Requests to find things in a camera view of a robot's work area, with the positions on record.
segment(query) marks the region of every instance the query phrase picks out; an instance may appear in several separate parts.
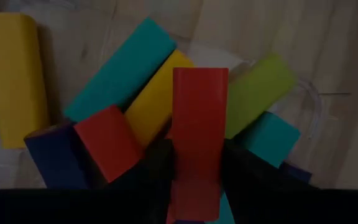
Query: rectangular block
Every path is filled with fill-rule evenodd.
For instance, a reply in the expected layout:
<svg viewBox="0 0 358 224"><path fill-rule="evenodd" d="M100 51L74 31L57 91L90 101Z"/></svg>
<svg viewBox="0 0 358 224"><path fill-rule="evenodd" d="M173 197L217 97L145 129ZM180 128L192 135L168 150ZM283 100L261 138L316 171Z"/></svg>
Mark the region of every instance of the rectangular block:
<svg viewBox="0 0 358 224"><path fill-rule="evenodd" d="M259 115L290 91L295 77L280 56L272 54L257 62L229 84L226 138L232 139Z"/></svg>
<svg viewBox="0 0 358 224"><path fill-rule="evenodd" d="M116 106L96 113L74 128L108 182L140 159L141 146Z"/></svg>
<svg viewBox="0 0 358 224"><path fill-rule="evenodd" d="M252 126L236 136L235 141L279 168L300 137L300 132L272 113L264 112Z"/></svg>
<svg viewBox="0 0 358 224"><path fill-rule="evenodd" d="M219 216L221 151L227 99L226 68L173 70L172 134L176 152L174 216L212 221ZM209 192L208 198L200 190Z"/></svg>
<svg viewBox="0 0 358 224"><path fill-rule="evenodd" d="M168 34L146 18L66 108L65 116L79 122L110 105L124 106L175 47Z"/></svg>
<svg viewBox="0 0 358 224"><path fill-rule="evenodd" d="M234 221L233 214L229 200L227 199L226 193L223 193L221 197L221 205L219 208L219 219L214 222L206 222L206 224L236 224Z"/></svg>
<svg viewBox="0 0 358 224"><path fill-rule="evenodd" d="M37 24L0 13L0 135L4 148L25 147L24 137L49 125Z"/></svg>
<svg viewBox="0 0 358 224"><path fill-rule="evenodd" d="M281 173L291 175L305 183L309 183L312 176L312 173L305 171L299 167L288 164L286 162L281 163L278 169Z"/></svg>
<svg viewBox="0 0 358 224"><path fill-rule="evenodd" d="M172 77L175 67L193 67L193 63L179 50L172 52L125 112L129 125L144 148L171 117Z"/></svg>
<svg viewBox="0 0 358 224"><path fill-rule="evenodd" d="M71 123L35 131L24 141L48 188L90 187L76 157L85 147Z"/></svg>

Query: teal block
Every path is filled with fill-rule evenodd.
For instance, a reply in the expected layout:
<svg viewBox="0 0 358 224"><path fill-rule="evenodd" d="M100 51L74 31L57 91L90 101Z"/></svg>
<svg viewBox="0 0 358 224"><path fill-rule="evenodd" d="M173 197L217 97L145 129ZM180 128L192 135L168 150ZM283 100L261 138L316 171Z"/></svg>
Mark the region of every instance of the teal block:
<svg viewBox="0 0 358 224"><path fill-rule="evenodd" d="M231 213L229 200L226 194L221 198L221 206L219 208L219 219L214 222L206 222L207 224L235 224L233 214Z"/></svg>
<svg viewBox="0 0 358 224"><path fill-rule="evenodd" d="M278 168L288 157L300 132L272 113L264 112L236 141L264 161Z"/></svg>
<svg viewBox="0 0 358 224"><path fill-rule="evenodd" d="M66 108L65 116L79 122L110 105L129 104L175 48L169 35L146 18Z"/></svg>

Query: yellow foam block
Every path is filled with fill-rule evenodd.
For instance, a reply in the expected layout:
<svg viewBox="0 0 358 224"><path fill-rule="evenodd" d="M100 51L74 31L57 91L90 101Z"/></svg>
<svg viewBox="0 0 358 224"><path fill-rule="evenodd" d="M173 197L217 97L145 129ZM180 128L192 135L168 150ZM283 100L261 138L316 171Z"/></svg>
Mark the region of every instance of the yellow foam block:
<svg viewBox="0 0 358 224"><path fill-rule="evenodd" d="M148 146L171 117L173 68L193 66L186 56L175 50L125 112L142 146Z"/></svg>
<svg viewBox="0 0 358 224"><path fill-rule="evenodd" d="M0 135L4 148L49 125L35 21L0 13Z"/></svg>

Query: red foam block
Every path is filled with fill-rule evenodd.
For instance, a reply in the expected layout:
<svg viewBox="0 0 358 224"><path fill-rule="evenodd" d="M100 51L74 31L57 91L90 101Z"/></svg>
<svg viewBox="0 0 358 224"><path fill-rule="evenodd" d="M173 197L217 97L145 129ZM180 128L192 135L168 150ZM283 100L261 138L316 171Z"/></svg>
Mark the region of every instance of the red foam block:
<svg viewBox="0 0 358 224"><path fill-rule="evenodd" d="M74 128L108 182L140 159L142 148L116 106L96 113Z"/></svg>
<svg viewBox="0 0 358 224"><path fill-rule="evenodd" d="M167 221L165 223L166 224L174 224L175 221L176 220L173 218L173 215L172 215L172 204L170 203L168 206Z"/></svg>
<svg viewBox="0 0 358 224"><path fill-rule="evenodd" d="M215 220L219 216L219 171L223 149L226 68L174 68L170 134L176 176L172 192L179 220Z"/></svg>

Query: dark foreground object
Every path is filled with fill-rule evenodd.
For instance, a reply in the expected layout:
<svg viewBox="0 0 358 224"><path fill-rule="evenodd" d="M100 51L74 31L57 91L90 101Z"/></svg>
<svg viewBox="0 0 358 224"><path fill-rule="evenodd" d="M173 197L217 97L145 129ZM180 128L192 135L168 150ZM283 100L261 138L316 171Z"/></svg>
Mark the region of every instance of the dark foreground object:
<svg viewBox="0 0 358 224"><path fill-rule="evenodd" d="M165 223L171 140L103 190L0 190L0 223ZM358 223L358 190L319 190L227 140L223 187L236 223Z"/></svg>

